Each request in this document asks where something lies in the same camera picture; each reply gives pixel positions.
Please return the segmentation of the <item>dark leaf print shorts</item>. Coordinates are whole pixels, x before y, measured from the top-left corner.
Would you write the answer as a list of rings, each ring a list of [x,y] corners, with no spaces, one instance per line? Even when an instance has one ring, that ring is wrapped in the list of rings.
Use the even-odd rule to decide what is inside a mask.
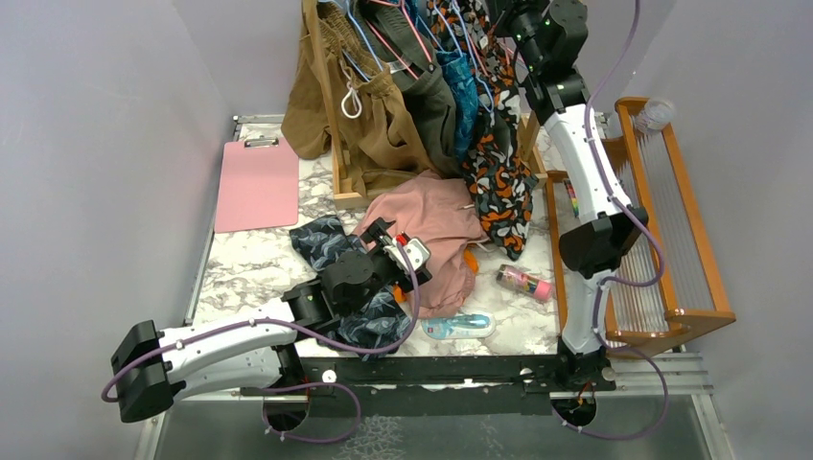
[[[410,318],[376,272],[360,235],[346,234],[338,216],[328,215],[289,236],[295,253],[316,272],[282,296],[294,322],[320,334],[322,345],[363,360],[398,351]]]

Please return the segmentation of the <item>orange camouflage shorts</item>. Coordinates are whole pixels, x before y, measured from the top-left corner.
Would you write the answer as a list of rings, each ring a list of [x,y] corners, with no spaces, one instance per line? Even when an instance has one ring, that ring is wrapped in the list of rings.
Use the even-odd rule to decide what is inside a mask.
[[[473,140],[462,176],[486,237],[509,260],[526,249],[537,177],[518,154],[521,94],[512,62],[496,42],[497,18],[483,1],[428,1],[431,32],[463,55],[477,96]]]

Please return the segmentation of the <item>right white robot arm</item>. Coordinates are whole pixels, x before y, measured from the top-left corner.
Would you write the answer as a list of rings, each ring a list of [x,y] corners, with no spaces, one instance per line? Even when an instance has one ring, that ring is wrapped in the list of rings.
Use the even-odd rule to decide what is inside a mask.
[[[590,91],[576,67],[588,37],[580,1],[490,1],[497,37],[514,42],[527,75],[525,96],[559,151],[579,207],[579,226],[560,237],[563,264],[581,277],[568,302],[553,377],[575,390],[608,365],[607,292],[648,222],[619,184],[597,139]]]

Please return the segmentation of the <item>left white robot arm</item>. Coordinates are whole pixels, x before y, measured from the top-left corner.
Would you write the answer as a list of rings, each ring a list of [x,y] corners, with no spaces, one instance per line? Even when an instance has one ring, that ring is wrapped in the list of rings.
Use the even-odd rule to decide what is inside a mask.
[[[360,357],[396,351],[414,314],[390,299],[392,289],[420,294],[432,275],[431,251],[420,239],[392,233],[376,218],[358,236],[335,216],[290,232],[295,252],[315,271],[260,308],[200,326],[132,326],[113,353],[101,398],[125,423],[146,420],[174,403],[222,389],[302,391],[307,377],[296,345],[313,338]]]

